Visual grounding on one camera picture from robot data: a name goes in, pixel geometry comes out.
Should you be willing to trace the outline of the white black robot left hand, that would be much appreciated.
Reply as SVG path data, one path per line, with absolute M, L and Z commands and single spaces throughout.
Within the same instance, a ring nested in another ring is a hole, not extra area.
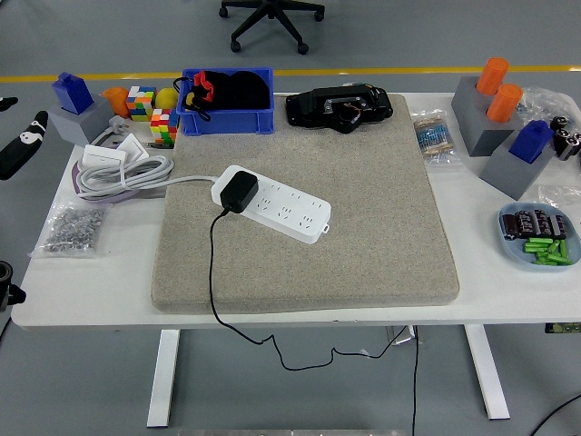
M 14 176 L 41 147 L 48 113 L 39 111 L 28 127 L 1 150 L 1 180 Z

